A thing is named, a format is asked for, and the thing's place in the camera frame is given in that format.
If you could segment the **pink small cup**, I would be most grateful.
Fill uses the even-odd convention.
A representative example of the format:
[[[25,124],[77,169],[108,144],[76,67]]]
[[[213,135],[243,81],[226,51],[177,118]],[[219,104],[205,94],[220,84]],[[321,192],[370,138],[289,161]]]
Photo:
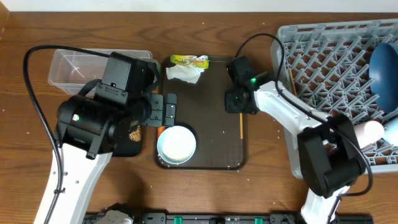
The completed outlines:
[[[360,149],[374,144],[384,135],[384,127],[377,121],[367,121],[365,123],[356,125],[354,126],[354,131]]]

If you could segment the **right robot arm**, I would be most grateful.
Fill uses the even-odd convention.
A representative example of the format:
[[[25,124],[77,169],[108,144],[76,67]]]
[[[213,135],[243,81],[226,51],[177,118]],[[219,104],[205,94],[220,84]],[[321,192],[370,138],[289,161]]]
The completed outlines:
[[[342,223],[337,206],[366,170],[350,119],[311,108],[269,72],[256,73],[245,56],[232,59],[226,69],[234,85],[225,92],[226,112],[265,112],[295,136],[299,169],[309,188],[301,221]]]

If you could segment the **wooden chopstick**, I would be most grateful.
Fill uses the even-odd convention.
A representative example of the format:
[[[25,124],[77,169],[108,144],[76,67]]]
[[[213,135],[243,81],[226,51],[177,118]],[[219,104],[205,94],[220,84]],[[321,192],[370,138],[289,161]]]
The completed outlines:
[[[243,124],[243,114],[239,114],[239,126],[240,126],[240,139],[244,139],[244,124]]]
[[[294,81],[294,78],[293,78],[293,75],[292,75],[292,69],[291,68],[289,68],[289,74],[290,74],[290,81],[292,83],[293,94],[295,96],[297,96],[297,90],[296,90],[296,87],[295,87],[295,81]]]

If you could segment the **yellow green snack wrapper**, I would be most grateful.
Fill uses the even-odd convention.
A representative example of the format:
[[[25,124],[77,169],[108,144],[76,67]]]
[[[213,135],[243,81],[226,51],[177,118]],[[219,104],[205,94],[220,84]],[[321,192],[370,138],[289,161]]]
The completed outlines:
[[[196,55],[171,55],[170,61],[176,65],[202,69],[207,69],[210,65],[210,60],[207,55],[199,57]]]

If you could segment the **blue small cup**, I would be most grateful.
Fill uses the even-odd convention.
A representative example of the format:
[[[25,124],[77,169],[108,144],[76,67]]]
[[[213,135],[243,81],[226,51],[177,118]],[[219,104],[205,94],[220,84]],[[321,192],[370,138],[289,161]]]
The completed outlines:
[[[398,118],[395,118],[384,125],[383,140],[390,145],[398,145]]]

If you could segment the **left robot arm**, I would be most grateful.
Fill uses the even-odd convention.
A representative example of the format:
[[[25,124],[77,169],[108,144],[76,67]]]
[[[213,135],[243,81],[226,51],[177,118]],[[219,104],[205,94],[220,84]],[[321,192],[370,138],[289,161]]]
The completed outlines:
[[[88,82],[57,111],[51,173],[35,223],[81,223],[113,153],[126,156],[140,127],[172,127],[177,97],[153,94],[155,59],[107,55],[100,80]]]

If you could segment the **dark blue plate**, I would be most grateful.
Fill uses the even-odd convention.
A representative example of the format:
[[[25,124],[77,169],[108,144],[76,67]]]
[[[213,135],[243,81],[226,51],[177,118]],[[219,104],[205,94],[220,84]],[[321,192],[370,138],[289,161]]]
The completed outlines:
[[[378,95],[376,103],[384,112],[397,109],[397,45],[379,44],[369,62],[371,91]]]

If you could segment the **brown food scrap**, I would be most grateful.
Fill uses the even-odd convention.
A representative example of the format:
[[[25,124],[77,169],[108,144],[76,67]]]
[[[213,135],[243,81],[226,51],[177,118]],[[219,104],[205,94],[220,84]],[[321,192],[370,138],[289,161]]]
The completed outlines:
[[[129,134],[129,139],[134,142],[140,142],[142,139],[142,127],[137,126],[136,130]]]

